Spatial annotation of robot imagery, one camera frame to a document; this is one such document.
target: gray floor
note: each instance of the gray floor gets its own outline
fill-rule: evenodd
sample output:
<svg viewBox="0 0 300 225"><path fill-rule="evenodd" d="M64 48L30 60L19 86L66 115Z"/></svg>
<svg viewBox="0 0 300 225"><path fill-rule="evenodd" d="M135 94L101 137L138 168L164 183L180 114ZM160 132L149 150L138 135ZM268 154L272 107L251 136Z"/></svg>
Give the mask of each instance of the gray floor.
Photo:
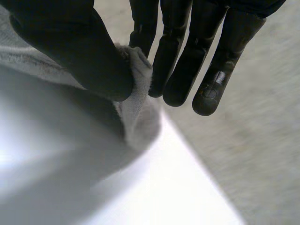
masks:
<svg viewBox="0 0 300 225"><path fill-rule="evenodd" d="M95 8L114 41L128 43L129 2L97 0ZM220 30L186 103L165 106L249 224L300 221L299 12L299 0L288 0L269 17L243 53L214 115L196 115L191 101ZM160 15L150 60L161 34Z"/></svg>

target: gray fleece fabric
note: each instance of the gray fleece fabric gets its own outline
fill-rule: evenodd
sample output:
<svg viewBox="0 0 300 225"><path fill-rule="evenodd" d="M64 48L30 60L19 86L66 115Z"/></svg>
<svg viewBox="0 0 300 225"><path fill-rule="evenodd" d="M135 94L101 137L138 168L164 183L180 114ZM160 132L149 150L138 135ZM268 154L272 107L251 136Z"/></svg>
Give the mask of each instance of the gray fleece fabric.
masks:
<svg viewBox="0 0 300 225"><path fill-rule="evenodd" d="M41 80L84 89L73 76L46 55L25 43L9 24L8 12L0 6L0 64ZM148 96L152 66L139 48L116 44L129 60L135 86L131 96L114 102L125 129L125 139L136 150L147 148L160 131L160 113L156 100Z"/></svg>

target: gloved hand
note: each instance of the gloved hand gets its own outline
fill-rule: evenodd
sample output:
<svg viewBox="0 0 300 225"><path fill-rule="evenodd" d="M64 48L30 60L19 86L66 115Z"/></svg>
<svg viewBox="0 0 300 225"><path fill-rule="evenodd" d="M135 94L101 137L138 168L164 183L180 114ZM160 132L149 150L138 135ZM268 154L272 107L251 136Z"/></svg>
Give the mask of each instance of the gloved hand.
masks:
<svg viewBox="0 0 300 225"><path fill-rule="evenodd" d="M17 34L87 90L113 101L132 93L129 65L110 39L94 0L0 0Z"/></svg>
<svg viewBox="0 0 300 225"><path fill-rule="evenodd" d="M285 0L161 0L164 33L153 63L149 95L170 106L187 99L214 36L225 17L222 35L210 67L194 97L193 109L215 112L229 78L247 43ZM130 0L135 22L129 45L148 56L158 21L158 0ZM176 63L192 8L187 45Z"/></svg>

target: white surface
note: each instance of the white surface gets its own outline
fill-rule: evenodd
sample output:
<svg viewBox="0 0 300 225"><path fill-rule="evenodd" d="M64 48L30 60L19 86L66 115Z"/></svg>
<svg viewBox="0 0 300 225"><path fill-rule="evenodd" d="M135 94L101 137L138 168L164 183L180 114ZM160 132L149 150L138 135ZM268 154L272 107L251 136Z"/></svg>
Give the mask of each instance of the white surface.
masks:
<svg viewBox="0 0 300 225"><path fill-rule="evenodd" d="M150 150L92 182L93 173L105 170L94 163L116 162L83 153L69 167L80 139L53 131L8 99L0 98L0 108L2 225L243 224L164 114Z"/></svg>

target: concrete floor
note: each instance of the concrete floor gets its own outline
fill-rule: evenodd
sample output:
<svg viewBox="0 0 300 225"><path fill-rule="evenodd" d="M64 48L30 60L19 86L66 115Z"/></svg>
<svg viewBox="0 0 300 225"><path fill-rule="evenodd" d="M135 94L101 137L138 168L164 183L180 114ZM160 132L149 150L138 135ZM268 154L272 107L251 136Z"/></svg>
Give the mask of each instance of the concrete floor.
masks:
<svg viewBox="0 0 300 225"><path fill-rule="evenodd" d="M128 43L133 28L129 1L96 0L95 8L113 40ZM212 116L196 115L191 102L220 30L186 103L180 108L164 104L249 224L300 221L299 12L299 0L288 0L268 18L248 44ZM150 61L162 28L160 14Z"/></svg>

